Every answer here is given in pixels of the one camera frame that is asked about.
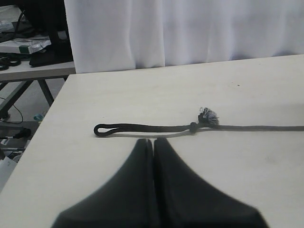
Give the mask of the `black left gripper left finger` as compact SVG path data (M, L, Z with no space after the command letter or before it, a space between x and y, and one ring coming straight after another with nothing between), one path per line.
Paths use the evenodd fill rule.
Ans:
M153 228L152 143L137 140L117 173L90 196L61 212L54 228Z

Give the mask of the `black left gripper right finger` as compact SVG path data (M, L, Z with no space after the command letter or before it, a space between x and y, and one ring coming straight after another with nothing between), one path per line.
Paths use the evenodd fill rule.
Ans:
M154 141L154 185L164 228L266 228L260 212L194 172L167 139Z

